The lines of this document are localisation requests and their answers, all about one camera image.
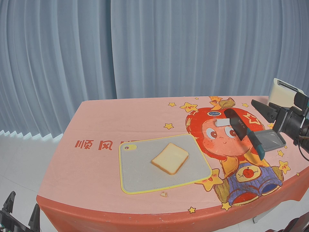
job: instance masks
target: cartoon eye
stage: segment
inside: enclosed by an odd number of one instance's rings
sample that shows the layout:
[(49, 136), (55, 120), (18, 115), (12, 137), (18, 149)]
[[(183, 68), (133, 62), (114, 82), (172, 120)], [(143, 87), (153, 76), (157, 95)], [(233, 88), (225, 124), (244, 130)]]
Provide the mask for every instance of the cartoon eye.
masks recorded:
[(224, 130), (225, 130), (225, 133), (228, 137), (234, 138), (236, 136), (236, 133), (235, 133), (235, 131), (233, 130), (232, 127), (227, 126), (227, 127), (224, 128)]
[(210, 139), (216, 139), (217, 137), (217, 132), (213, 128), (207, 128), (206, 134)]

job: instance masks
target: red hair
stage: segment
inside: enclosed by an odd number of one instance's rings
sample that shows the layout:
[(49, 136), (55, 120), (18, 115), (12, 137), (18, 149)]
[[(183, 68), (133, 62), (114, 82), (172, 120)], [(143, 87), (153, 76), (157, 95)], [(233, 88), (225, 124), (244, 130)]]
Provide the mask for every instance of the red hair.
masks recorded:
[[(209, 157), (216, 158), (218, 160), (226, 160), (225, 156), (216, 155), (210, 151), (208, 151), (204, 144), (204, 134), (202, 131), (203, 123), (211, 120), (211, 119), (220, 119), (220, 118), (226, 118), (224, 111), (225, 109), (221, 110), (211, 110), (211, 107), (203, 107), (200, 108), (198, 111), (192, 111), (186, 118), (186, 128), (188, 133), (190, 133), (192, 136), (196, 137), (196, 141), (201, 148), (201, 150), (207, 154)], [(239, 115), (239, 117), (242, 118), (242, 120), (245, 122), (245, 124), (252, 130), (252, 131), (261, 131), (264, 130), (264, 125), (251, 113), (240, 109), (240, 108), (232, 108), (236, 111), (236, 113)], [(257, 121), (258, 123), (249, 123), (249, 118), (244, 117), (243, 115), (246, 115), (250, 117), (253, 121)]]

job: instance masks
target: cable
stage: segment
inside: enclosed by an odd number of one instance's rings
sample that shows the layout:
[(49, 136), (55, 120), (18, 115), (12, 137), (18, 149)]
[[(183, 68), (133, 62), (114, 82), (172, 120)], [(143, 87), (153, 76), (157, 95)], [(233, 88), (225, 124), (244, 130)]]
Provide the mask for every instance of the cable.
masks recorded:
[(305, 158), (307, 161), (309, 161), (309, 159), (307, 159), (307, 158), (303, 155), (302, 151), (300, 150), (300, 142), (299, 142), (299, 137), (297, 138), (297, 145), (298, 145), (298, 148), (299, 148), (299, 152), (300, 152), (300, 154), (303, 156), (303, 158)]

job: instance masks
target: blue oval logo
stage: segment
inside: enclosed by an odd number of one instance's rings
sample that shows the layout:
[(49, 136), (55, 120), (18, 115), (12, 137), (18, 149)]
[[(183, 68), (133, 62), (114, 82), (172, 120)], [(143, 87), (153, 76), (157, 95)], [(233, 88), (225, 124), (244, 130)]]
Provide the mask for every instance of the blue oval logo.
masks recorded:
[(209, 116), (219, 116), (219, 115), (221, 115), (221, 113), (220, 112), (208, 112), (207, 113)]

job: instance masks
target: table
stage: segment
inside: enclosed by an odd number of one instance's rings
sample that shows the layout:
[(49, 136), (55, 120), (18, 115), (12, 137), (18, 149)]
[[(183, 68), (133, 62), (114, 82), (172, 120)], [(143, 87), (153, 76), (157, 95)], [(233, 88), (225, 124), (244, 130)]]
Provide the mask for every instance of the table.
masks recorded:
[[(60, 232), (209, 232), (283, 201), (299, 201), (309, 187), (309, 165), (289, 137), (283, 134), (286, 147), (259, 161), (248, 142), (214, 125), (232, 107), (252, 130), (272, 128), (252, 99), (267, 102), (267, 97), (249, 96), (82, 102), (52, 157), (37, 202)], [(121, 143), (182, 134), (195, 138), (212, 168), (210, 178), (134, 195), (122, 190)]]

